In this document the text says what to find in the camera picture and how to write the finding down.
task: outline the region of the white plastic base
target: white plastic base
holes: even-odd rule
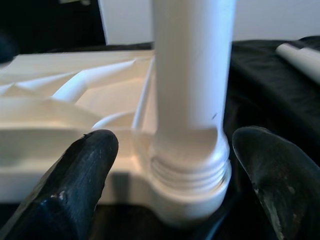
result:
[[[82,134],[110,129],[119,152],[100,204],[145,206],[177,227],[207,218],[226,194],[229,161],[216,168],[214,186],[205,177],[192,181],[209,186],[205,191],[174,191],[159,181],[154,171],[161,166],[152,166],[149,151],[157,129],[155,80],[152,51],[20,55],[1,69],[0,202],[24,199]],[[216,157],[228,157],[227,141],[219,139]]]

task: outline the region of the white plastic rod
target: white plastic rod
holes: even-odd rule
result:
[[[207,214],[219,207],[223,196],[214,196],[225,193],[228,184],[223,190],[217,186],[229,182],[223,118],[235,5],[236,0],[153,0],[158,111],[150,148],[154,185],[172,193],[168,198],[211,198],[210,204],[202,204]]]
[[[277,47],[276,53],[320,85],[320,52],[296,48],[288,43]]]

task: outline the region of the white cylinder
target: white cylinder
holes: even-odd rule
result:
[[[228,184],[222,182],[230,180],[223,118],[235,3],[153,0],[158,112],[150,148],[154,187],[172,199],[209,199],[203,204],[212,206],[207,213],[223,199],[217,205],[209,196],[221,192],[219,186],[225,191]]]
[[[320,85],[320,52],[310,48],[296,48],[288,43],[276,48],[276,53]]]

